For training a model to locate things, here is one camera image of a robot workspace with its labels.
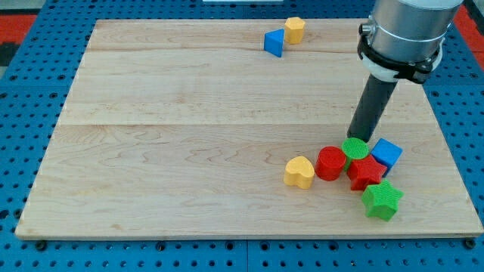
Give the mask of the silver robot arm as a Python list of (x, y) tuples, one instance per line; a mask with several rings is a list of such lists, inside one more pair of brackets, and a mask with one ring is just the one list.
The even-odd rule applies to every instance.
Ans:
[(382, 82), (423, 84), (442, 60), (442, 43), (462, 0), (376, 0), (359, 26), (358, 57)]

